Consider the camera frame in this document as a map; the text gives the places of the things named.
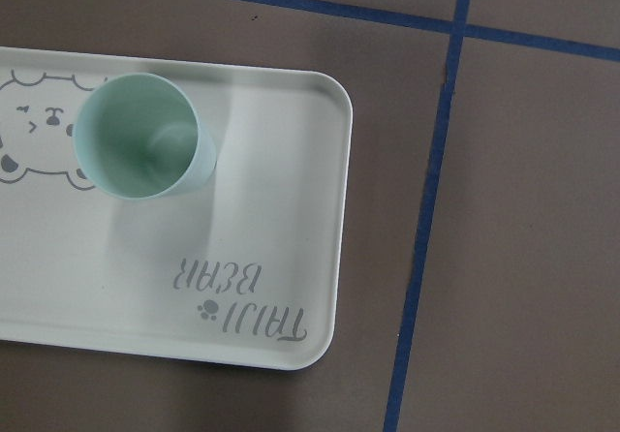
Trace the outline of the cream bear print tray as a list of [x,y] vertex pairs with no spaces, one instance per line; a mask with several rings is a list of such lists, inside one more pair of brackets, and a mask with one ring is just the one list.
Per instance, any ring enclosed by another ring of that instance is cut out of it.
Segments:
[[[124,201],[78,171],[77,108],[133,72],[178,85],[217,165]],[[353,108],[317,72],[5,47],[1,336],[295,370],[334,331]]]

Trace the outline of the pale green plastic cup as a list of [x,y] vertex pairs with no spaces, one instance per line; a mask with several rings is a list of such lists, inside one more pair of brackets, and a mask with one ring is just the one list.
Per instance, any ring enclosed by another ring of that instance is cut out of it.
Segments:
[[198,190],[217,163],[213,137],[188,96],[148,73],[93,90],[77,111],[73,146],[86,178],[125,201]]

